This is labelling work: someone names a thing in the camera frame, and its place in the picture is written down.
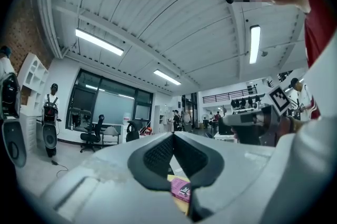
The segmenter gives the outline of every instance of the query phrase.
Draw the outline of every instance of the railing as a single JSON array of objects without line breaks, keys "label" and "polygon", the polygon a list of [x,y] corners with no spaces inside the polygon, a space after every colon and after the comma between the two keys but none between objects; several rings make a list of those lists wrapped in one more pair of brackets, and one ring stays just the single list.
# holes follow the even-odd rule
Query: railing
[{"label": "railing", "polygon": [[223,93],[223,94],[212,95],[212,96],[206,96],[206,97],[203,97],[203,101],[204,101],[204,104],[215,103],[217,101],[224,101],[224,100],[240,98],[240,97],[251,95],[251,94],[257,94],[256,87],[252,87],[250,89],[232,91],[232,92]]}]

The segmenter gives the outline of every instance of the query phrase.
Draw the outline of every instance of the cable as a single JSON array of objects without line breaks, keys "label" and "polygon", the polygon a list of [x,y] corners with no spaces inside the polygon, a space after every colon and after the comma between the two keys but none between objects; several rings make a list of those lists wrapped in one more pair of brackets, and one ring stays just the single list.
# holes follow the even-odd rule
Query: cable
[{"label": "cable", "polygon": [[59,165],[59,166],[62,166],[62,167],[64,167],[64,168],[66,168],[66,170],[60,170],[60,171],[69,171],[69,169],[67,168],[67,167],[65,167],[65,166],[63,166],[63,165],[61,165],[61,164],[58,164],[56,161],[54,161],[54,160],[52,160],[52,165]]},{"label": "cable", "polygon": [[58,133],[56,134],[56,136],[60,134],[60,126],[58,125],[58,121],[57,121],[57,128],[58,128]]}]

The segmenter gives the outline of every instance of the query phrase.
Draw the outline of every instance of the white cabinet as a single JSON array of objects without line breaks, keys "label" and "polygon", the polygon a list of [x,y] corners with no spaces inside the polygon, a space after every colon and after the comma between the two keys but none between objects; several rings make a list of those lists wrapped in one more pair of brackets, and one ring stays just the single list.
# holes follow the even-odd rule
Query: white cabinet
[{"label": "white cabinet", "polygon": [[159,134],[171,131],[172,124],[167,122],[169,119],[173,119],[172,107],[156,105],[154,107],[153,132]]},{"label": "white cabinet", "polygon": [[41,101],[46,85],[48,70],[43,66],[38,57],[29,53],[20,69],[17,80],[20,89],[23,86],[31,89],[27,105],[21,105],[22,112],[29,116],[37,116],[41,113]]},{"label": "white cabinet", "polygon": [[25,141],[27,153],[36,148],[36,117],[20,113],[20,124]]}]

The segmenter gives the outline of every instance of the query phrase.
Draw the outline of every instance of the black cap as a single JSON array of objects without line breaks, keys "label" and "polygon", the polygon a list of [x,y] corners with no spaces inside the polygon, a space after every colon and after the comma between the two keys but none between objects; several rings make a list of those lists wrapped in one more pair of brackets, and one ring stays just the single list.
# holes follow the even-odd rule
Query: black cap
[{"label": "black cap", "polygon": [[296,85],[296,83],[297,83],[298,81],[299,81],[299,80],[298,80],[297,78],[291,79],[290,86],[291,86],[292,88],[294,88],[295,85]]},{"label": "black cap", "polygon": [[51,89],[52,88],[56,88],[56,90],[58,90],[58,85],[56,84],[56,83],[54,83],[54,84],[52,84],[52,86],[51,86]]},{"label": "black cap", "polygon": [[12,53],[12,50],[7,46],[3,46],[3,47],[0,48],[0,53],[5,54],[7,56],[7,58],[9,58],[9,56]]}]

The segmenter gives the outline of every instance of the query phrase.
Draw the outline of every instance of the white ceiling beam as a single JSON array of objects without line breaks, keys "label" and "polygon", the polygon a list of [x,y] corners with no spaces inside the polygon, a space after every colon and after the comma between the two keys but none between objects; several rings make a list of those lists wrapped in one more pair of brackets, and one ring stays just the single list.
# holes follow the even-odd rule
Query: white ceiling beam
[{"label": "white ceiling beam", "polygon": [[61,50],[56,37],[54,26],[52,0],[37,0],[42,27],[45,31],[48,44],[55,57],[61,58]]},{"label": "white ceiling beam", "polygon": [[[298,12],[299,13],[298,13],[297,21],[295,22],[296,25],[295,25],[295,28],[294,28],[294,31],[293,31],[293,35],[290,39],[290,43],[294,43],[294,42],[298,41],[298,39],[300,37],[300,33],[301,33],[303,25],[304,25],[305,15],[301,10],[298,10]],[[283,68],[284,64],[287,62],[288,58],[290,57],[291,53],[294,50],[295,45],[296,45],[296,43],[291,44],[287,48],[287,50],[285,51],[279,65],[278,65],[279,70],[281,70]]]},{"label": "white ceiling beam", "polygon": [[233,24],[235,27],[235,38],[237,41],[238,54],[241,55],[238,57],[239,66],[237,69],[237,76],[239,79],[241,79],[245,59],[245,56],[243,55],[245,51],[245,31],[242,15],[242,5],[241,3],[232,3],[229,4],[228,8],[230,10],[230,14],[232,16]]},{"label": "white ceiling beam", "polygon": [[[77,17],[77,6],[66,3],[60,0],[53,0],[53,8],[62,13],[68,14],[73,17]],[[86,21],[114,36],[117,38],[129,43],[130,45],[141,49],[143,52],[146,52],[150,57],[152,57],[155,61],[159,62],[163,66],[165,66],[168,70],[178,75],[180,78],[185,81],[197,86],[199,88],[199,84],[194,81],[192,78],[188,77],[182,70],[180,70],[177,66],[175,66],[172,62],[170,62],[167,58],[160,55],[154,49],[149,47],[146,43],[139,40],[137,37],[123,30],[122,28],[110,23],[104,18],[97,16],[83,8],[80,8],[78,19]]]}]

